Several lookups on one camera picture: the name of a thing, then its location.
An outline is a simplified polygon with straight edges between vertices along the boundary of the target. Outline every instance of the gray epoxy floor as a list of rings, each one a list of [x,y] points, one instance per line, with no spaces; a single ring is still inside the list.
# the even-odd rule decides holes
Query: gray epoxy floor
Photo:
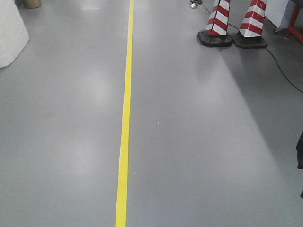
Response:
[[[232,1],[230,23],[249,2]],[[1,227],[114,226],[128,10],[20,8],[31,42],[0,69]],[[135,0],[128,226],[301,227],[303,95],[265,50],[200,46],[208,18]],[[303,89],[303,46],[264,27]]]
[[[112,227],[129,2],[20,12],[31,41],[0,69],[0,226]]]

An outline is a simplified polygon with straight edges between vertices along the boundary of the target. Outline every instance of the black cable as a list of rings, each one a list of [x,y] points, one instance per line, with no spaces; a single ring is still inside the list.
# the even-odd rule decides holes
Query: black cable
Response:
[[[230,26],[236,28],[237,30],[239,29],[238,27],[236,27],[235,25],[232,25],[232,24],[230,24],[230,23],[228,23],[228,25],[230,25]]]
[[[201,4],[201,6],[204,6],[204,8],[207,10],[207,12],[208,12],[209,14],[211,14],[211,12],[207,9],[207,7],[206,7],[205,5]],[[232,26],[232,27],[234,27],[234,28],[236,28],[236,29],[238,30],[238,28],[237,28],[236,26],[234,26],[234,25],[232,25],[232,24],[230,24],[230,23],[228,23],[228,25],[230,25],[230,26]],[[276,60],[276,57],[273,55],[273,53],[272,53],[268,48],[265,48],[265,49],[266,49],[266,50],[268,51],[268,53],[270,53],[270,55],[273,57],[273,59],[275,60],[276,65],[278,66],[280,72],[281,72],[282,75],[285,77],[285,79],[288,81],[288,83],[290,83],[291,86],[293,86],[295,89],[297,89],[299,92],[301,92],[301,93],[303,94],[303,91],[300,90],[299,88],[297,88],[297,87],[289,80],[289,78],[284,74],[283,70],[281,69],[281,67],[280,67],[278,61]]]
[[[211,12],[208,10],[208,8],[205,5],[201,4],[201,6],[203,6],[209,14],[211,14]]]
[[[299,92],[301,92],[301,93],[303,94],[303,91],[300,90],[299,88],[297,88],[297,87],[289,80],[289,78],[287,78],[287,76],[284,74],[284,72],[282,71],[282,69],[281,69],[281,67],[280,67],[280,65],[279,65],[279,63],[278,63],[278,61],[276,60],[275,56],[273,55],[273,53],[272,53],[268,48],[265,48],[265,49],[266,49],[267,52],[270,53],[270,55],[273,57],[273,59],[274,59],[275,62],[276,62],[276,65],[278,66],[278,68],[280,69],[282,75],[285,77],[285,79],[288,81],[288,83],[290,83],[291,86],[293,86],[295,89],[297,89]]]

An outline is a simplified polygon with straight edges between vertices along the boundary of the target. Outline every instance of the yellow tape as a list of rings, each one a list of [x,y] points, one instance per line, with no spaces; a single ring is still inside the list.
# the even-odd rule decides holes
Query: yellow tape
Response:
[[[125,72],[125,91],[123,103],[123,119],[121,134],[121,150],[119,163],[119,179],[117,191],[116,227],[126,227],[127,218],[127,187],[128,187],[128,153],[129,128],[131,116],[131,86],[133,63],[133,26],[134,26],[134,0],[130,2],[128,22],[128,42]]]

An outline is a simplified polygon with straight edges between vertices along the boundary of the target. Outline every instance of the traffic cone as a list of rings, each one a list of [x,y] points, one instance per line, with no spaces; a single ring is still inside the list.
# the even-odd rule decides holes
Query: traffic cone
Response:
[[[233,41],[241,48],[265,48],[262,38],[266,0],[252,0],[238,33],[233,33]]]
[[[198,32],[201,44],[208,47],[230,46],[232,37],[227,33],[231,0],[215,0],[206,30]]]

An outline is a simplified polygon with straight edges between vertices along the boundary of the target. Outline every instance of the black rubber base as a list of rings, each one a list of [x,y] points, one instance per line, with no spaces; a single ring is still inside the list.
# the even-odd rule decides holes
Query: black rubber base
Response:
[[[222,47],[232,45],[232,37],[229,34],[224,36],[210,36],[207,31],[200,31],[198,32],[198,39],[201,44],[208,47]]]
[[[260,39],[260,42],[258,42],[258,43],[243,42],[238,33],[233,33],[232,38],[233,38],[233,42],[235,43],[236,46],[244,48],[244,49],[257,49],[257,48],[266,48],[267,47],[267,42],[262,37]]]

